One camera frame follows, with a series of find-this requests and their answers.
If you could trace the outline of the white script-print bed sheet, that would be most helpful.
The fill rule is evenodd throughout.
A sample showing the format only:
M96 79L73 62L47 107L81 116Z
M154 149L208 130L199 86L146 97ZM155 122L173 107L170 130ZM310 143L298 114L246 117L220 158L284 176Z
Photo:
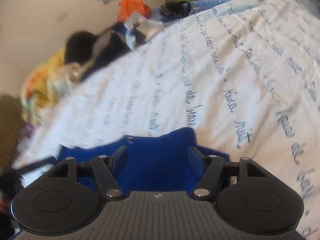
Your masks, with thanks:
M319 18L295 0L233 0L173 24L50 108L16 166L183 127L294 189L297 230L319 239Z

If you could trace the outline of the clear plastic packaging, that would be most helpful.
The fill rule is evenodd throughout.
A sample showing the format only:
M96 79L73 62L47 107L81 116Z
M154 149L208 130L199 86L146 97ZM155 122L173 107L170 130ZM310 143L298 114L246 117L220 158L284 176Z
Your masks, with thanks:
M131 50L146 44L163 30L163 24L158 21L148 20L143 15L134 12L125 22L125 41Z

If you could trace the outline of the brown headboard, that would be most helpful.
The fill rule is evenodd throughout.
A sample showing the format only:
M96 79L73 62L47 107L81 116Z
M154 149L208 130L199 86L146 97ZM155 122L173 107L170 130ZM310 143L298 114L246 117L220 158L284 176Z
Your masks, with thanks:
M14 163L18 156L17 147L25 121L21 117L22 105L19 98L1 94L0 107L0 160L1 172L3 172Z

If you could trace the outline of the black fuzzy hair band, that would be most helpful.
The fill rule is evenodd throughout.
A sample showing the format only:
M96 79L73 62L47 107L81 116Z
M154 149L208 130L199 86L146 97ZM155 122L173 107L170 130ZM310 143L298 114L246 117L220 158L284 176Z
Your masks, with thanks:
M161 22L171 22L186 18L191 12L191 4L187 1L170 1L159 7Z

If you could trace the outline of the blue knit sweater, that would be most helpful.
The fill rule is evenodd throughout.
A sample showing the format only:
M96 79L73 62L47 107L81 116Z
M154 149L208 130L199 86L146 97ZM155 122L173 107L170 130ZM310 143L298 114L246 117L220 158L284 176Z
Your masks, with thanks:
M114 178L122 191L187 191L191 193L200 176L188 160L189 147L195 146L205 156L217 155L229 161L227 153L197 144L192 128L180 128L161 137L132 137L126 135L111 144L91 148L62 146L58 161L73 157L87 162L99 155L111 156L118 148L127 148L127 162Z

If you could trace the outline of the orange plastic bag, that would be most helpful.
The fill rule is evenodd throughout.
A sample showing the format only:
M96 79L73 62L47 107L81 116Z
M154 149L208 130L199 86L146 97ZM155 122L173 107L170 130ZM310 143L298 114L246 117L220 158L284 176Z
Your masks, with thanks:
M138 13L145 18L151 17L151 9L142 0L122 0L119 3L118 22L125 22L133 13Z

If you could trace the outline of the yellow floral quilt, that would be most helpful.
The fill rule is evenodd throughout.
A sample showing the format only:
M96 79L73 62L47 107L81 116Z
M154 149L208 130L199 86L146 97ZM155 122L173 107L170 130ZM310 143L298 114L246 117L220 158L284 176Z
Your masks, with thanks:
M66 47L61 47L46 62L34 69L21 89L22 119L38 126L44 110L55 106L78 84L80 64L65 63Z

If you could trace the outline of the dark grey jacket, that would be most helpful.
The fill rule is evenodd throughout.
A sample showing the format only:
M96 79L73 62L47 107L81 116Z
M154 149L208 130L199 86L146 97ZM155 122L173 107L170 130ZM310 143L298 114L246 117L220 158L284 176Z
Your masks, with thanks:
M98 36L92 48L92 59L81 75L81 82L131 51L125 41L126 31L124 23L117 22Z

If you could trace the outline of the black hat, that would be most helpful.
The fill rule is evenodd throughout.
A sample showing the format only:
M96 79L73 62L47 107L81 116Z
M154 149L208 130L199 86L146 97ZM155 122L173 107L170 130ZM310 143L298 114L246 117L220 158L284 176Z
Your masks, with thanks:
M98 36L88 31L78 31L71 35L66 42L65 64L86 63L92 58L93 46L97 40Z

